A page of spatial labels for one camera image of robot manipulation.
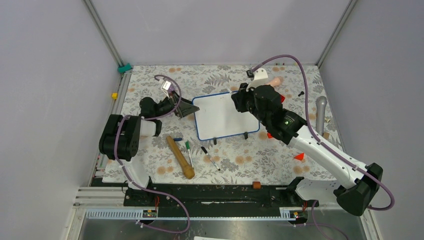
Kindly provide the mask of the blue-framed whiteboard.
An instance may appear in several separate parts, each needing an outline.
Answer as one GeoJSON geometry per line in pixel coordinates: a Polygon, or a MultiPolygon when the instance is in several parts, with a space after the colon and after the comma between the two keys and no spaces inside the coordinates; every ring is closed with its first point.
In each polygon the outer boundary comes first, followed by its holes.
{"type": "Polygon", "coordinates": [[[260,130],[261,124],[253,115],[236,110],[231,95],[222,92],[192,99],[192,104],[199,107],[194,118],[200,141],[251,134],[260,130]]]}

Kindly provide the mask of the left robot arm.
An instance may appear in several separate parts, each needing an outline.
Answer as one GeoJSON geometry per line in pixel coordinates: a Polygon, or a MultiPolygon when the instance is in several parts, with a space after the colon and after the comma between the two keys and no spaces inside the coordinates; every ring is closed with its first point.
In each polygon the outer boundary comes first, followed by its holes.
{"type": "Polygon", "coordinates": [[[155,192],[147,187],[151,178],[140,160],[135,160],[140,137],[158,137],[162,131],[160,118],[175,114],[184,118],[200,108],[172,91],[160,102],[144,97],[139,102],[139,115],[111,114],[99,140],[99,151],[117,161],[131,189],[138,189],[136,199],[144,206],[152,204],[155,192]]]}

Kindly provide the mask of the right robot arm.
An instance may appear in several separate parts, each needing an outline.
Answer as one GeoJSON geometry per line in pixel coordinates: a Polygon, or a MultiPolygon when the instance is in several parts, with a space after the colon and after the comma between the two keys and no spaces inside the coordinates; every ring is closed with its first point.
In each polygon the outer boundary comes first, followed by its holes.
{"type": "Polygon", "coordinates": [[[271,85],[242,83],[231,99],[238,112],[252,114],[273,138],[305,153],[331,173],[340,184],[333,194],[342,209],[354,216],[365,212],[380,189],[380,165],[358,161],[319,136],[304,118],[283,108],[281,95],[271,85]]]}

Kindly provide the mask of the pink plastic cylinder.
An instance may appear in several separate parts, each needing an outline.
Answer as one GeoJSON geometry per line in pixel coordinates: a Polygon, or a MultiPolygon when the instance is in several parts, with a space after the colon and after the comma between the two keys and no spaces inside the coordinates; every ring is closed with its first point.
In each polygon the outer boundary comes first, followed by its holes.
{"type": "Polygon", "coordinates": [[[273,80],[269,81],[266,85],[272,86],[272,87],[278,87],[280,86],[284,81],[284,78],[282,76],[277,76],[273,80]]]}

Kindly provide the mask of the green-capped marker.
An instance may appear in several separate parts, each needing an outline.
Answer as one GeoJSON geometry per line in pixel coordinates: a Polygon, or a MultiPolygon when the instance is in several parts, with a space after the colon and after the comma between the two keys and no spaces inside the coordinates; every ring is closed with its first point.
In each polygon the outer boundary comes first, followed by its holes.
{"type": "Polygon", "coordinates": [[[193,157],[192,157],[192,152],[191,152],[191,147],[190,147],[190,142],[188,140],[185,142],[185,147],[186,147],[186,150],[188,152],[190,165],[191,165],[192,168],[194,168],[193,157]]]}

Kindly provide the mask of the black-capped marker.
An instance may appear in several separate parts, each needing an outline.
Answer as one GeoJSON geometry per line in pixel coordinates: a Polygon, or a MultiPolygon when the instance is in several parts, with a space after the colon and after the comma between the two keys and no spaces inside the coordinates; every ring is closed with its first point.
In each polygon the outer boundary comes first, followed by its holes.
{"type": "Polygon", "coordinates": [[[209,158],[209,161],[213,164],[213,166],[218,170],[218,171],[220,171],[221,169],[220,169],[220,167],[213,161],[213,159],[212,159],[212,157],[211,157],[211,155],[209,154],[209,152],[207,151],[207,149],[204,147],[204,146],[202,146],[201,147],[201,150],[204,152],[204,154],[209,158]]]}

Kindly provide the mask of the silver grey microphone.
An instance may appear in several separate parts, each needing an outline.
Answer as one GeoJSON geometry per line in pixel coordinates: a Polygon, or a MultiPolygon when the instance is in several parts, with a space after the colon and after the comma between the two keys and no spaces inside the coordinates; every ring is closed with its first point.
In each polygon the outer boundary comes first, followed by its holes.
{"type": "Polygon", "coordinates": [[[315,129],[319,135],[324,134],[324,123],[325,123],[325,112],[328,104],[328,100],[325,96],[319,96],[316,101],[316,120],[315,129]]]}

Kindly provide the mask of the teal corner clip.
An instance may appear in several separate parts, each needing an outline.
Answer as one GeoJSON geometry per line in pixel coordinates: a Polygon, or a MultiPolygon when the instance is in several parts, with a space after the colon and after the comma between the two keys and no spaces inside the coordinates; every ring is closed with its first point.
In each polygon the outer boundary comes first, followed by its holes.
{"type": "Polygon", "coordinates": [[[118,69],[117,69],[117,71],[120,73],[120,74],[124,74],[124,73],[126,73],[126,72],[128,72],[128,71],[130,71],[130,70],[132,70],[133,69],[133,66],[130,64],[130,63],[127,63],[127,64],[125,64],[125,65],[123,65],[123,66],[120,66],[118,69]]]}

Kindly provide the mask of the red wedge block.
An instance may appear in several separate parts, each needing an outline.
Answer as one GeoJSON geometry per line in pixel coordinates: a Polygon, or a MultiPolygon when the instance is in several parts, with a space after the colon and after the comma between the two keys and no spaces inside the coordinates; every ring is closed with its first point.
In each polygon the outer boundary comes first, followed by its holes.
{"type": "Polygon", "coordinates": [[[298,155],[294,156],[293,158],[294,158],[295,160],[298,160],[298,161],[300,161],[300,162],[303,162],[303,161],[304,161],[304,159],[305,159],[305,154],[302,152],[302,153],[300,153],[300,154],[298,154],[298,155]]]}

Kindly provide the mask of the small wooden cube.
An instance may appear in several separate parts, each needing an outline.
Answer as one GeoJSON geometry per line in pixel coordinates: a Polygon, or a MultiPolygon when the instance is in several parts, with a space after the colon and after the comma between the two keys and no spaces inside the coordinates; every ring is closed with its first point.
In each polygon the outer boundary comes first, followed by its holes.
{"type": "Polygon", "coordinates": [[[329,132],[324,132],[322,135],[326,140],[328,140],[330,138],[330,133],[329,132]]]}

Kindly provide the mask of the brown cork cylinder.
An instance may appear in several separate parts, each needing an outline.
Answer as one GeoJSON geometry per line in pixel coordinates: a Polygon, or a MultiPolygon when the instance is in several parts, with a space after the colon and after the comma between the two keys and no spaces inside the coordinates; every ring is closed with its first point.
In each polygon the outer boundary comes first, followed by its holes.
{"type": "Polygon", "coordinates": [[[253,181],[252,182],[252,188],[255,190],[261,189],[262,188],[262,184],[260,181],[253,181]]]}

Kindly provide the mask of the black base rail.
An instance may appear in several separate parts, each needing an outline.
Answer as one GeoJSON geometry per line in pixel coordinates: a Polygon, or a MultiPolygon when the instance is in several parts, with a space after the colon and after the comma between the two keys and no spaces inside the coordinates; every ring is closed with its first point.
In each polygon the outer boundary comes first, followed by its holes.
{"type": "Polygon", "coordinates": [[[314,205],[287,185],[153,183],[147,189],[128,188],[123,205],[152,207],[162,218],[272,218],[281,217],[282,209],[303,213],[314,205]]]}

